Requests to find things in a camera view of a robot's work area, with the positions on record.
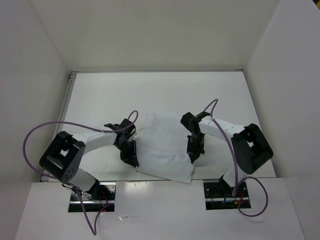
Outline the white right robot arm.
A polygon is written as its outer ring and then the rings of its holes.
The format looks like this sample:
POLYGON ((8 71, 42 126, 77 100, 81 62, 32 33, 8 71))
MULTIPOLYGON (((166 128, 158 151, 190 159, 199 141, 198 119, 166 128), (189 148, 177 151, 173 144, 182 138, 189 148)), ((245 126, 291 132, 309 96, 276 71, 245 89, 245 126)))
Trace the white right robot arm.
POLYGON ((220 193, 235 195, 241 181, 254 174, 273 156, 274 152, 260 127, 256 124, 238 125, 215 117, 208 112, 184 114, 180 123, 190 132, 187 148, 191 163, 205 153, 205 136, 210 135, 225 141, 231 150, 233 168, 221 178, 220 193))

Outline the white fabric skirt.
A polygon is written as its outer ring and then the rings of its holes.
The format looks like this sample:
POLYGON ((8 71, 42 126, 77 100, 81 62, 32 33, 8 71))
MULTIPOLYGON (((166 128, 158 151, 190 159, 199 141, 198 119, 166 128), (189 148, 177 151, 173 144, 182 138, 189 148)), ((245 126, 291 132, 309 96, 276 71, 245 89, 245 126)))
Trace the white fabric skirt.
POLYGON ((146 113, 135 137, 136 171, 190 184, 195 166, 187 154, 188 134, 178 117, 146 113))

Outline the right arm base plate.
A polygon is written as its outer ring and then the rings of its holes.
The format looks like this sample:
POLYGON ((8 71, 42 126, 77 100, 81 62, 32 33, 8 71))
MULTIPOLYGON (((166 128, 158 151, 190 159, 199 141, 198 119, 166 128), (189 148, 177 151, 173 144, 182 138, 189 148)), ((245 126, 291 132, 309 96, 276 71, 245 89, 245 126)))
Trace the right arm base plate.
POLYGON ((241 209, 250 209, 251 203, 247 185, 243 182, 236 196, 228 190, 223 191, 218 181, 207 181, 203 183, 205 208, 210 210, 231 210, 237 209, 240 204, 241 209))

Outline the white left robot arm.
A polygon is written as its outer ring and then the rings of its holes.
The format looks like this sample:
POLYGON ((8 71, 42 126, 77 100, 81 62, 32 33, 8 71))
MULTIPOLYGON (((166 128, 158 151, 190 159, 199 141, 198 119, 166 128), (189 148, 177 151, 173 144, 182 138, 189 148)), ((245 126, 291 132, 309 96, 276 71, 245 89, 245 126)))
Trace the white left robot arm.
POLYGON ((82 134, 59 132, 39 160, 40 166, 62 184, 69 184, 88 200, 105 195, 107 190, 100 181, 80 168, 83 156, 106 146, 115 146, 120 159, 127 165, 138 167, 137 144, 132 139, 136 126, 125 118, 120 124, 108 123, 106 130, 82 134))

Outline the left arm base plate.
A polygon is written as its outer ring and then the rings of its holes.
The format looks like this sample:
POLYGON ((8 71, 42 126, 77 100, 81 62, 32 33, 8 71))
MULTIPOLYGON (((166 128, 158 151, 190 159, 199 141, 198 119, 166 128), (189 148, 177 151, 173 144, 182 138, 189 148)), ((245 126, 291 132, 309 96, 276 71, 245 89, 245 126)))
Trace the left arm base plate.
POLYGON ((107 207, 103 212, 113 212, 115 210, 116 186, 116 182, 101 182, 95 193, 90 194, 78 190, 80 197, 74 191, 71 191, 68 212, 83 212, 80 199, 86 212, 97 213, 105 206, 107 207))

